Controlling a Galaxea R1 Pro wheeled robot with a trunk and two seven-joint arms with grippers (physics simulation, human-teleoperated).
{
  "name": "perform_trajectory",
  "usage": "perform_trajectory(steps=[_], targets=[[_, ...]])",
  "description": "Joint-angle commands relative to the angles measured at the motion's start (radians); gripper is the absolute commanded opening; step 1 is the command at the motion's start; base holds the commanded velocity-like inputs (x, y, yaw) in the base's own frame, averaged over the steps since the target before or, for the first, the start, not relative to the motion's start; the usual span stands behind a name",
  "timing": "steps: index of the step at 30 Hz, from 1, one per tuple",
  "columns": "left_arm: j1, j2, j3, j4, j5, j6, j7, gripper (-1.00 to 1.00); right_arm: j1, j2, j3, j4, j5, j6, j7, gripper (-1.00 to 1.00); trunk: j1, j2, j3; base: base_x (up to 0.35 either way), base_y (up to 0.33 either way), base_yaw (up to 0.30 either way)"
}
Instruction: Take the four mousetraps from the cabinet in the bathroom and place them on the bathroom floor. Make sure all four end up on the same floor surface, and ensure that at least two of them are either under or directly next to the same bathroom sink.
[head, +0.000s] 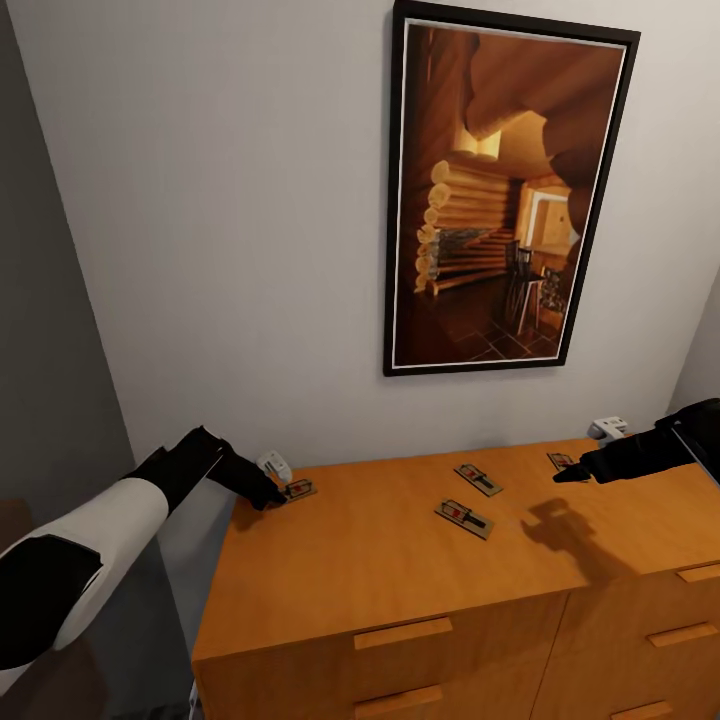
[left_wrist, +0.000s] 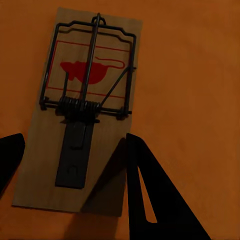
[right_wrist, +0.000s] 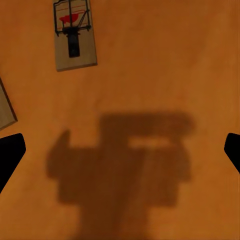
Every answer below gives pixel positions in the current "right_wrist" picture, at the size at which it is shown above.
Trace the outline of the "mousetrap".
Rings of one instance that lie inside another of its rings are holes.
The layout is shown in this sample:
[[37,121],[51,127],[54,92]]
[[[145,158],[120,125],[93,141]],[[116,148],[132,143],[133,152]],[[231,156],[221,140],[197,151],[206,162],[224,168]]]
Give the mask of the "mousetrap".
[[90,0],[52,0],[57,72],[97,66]]
[[18,122],[0,77],[0,131]]

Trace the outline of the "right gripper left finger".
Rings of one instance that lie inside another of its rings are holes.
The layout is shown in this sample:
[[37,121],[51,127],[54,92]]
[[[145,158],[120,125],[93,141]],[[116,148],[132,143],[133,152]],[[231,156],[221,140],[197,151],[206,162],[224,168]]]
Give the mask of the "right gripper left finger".
[[26,153],[22,133],[0,138],[0,193]]

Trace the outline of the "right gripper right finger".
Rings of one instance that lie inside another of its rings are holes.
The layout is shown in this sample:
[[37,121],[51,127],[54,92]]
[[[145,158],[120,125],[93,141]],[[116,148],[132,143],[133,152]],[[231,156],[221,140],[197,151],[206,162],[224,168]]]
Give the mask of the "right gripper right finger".
[[228,133],[224,150],[240,173],[240,135]]

